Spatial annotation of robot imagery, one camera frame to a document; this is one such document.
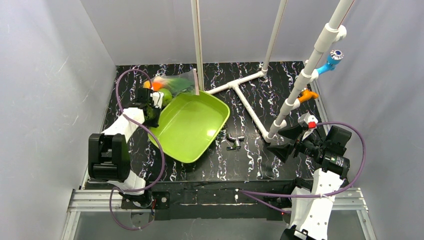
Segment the clear zip top bag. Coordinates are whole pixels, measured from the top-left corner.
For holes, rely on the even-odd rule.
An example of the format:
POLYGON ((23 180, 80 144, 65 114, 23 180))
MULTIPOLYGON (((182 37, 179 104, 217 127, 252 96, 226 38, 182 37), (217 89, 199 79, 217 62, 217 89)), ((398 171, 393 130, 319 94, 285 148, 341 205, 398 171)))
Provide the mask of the clear zip top bag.
POLYGON ((198 72, 196 68, 178 75, 155 76, 151 80, 144 81, 142 87, 154 91, 167 89, 173 97, 176 97, 180 93, 188 93, 197 96, 200 94, 198 72))

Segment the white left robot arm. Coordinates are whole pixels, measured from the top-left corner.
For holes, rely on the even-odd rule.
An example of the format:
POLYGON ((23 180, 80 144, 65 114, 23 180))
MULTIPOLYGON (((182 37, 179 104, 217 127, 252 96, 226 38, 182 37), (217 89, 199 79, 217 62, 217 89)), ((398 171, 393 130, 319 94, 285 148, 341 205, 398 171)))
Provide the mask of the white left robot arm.
POLYGON ((113 185, 125 199, 141 208, 151 206, 153 197, 145 189, 146 180, 131 169, 128 141, 140 125, 158 126, 163 98, 160 91, 140 88, 137 98, 110 127, 88 138, 90 178, 113 185))

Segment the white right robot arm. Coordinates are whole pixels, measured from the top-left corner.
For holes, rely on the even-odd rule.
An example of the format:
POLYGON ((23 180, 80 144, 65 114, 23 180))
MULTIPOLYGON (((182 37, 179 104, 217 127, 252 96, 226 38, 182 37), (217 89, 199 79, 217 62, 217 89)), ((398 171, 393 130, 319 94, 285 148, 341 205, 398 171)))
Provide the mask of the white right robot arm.
POLYGON ((318 164, 313 174, 309 193, 295 187, 292 191, 292 212, 289 228, 281 235, 283 240, 326 240, 328 225, 336 192, 341 188, 350 169, 350 160, 344 156, 346 144, 352 133, 332 126, 325 137, 316 138, 312 132, 315 122, 297 124, 279 130, 279 135, 288 139, 282 145, 269 146, 279 159, 302 153, 318 164))

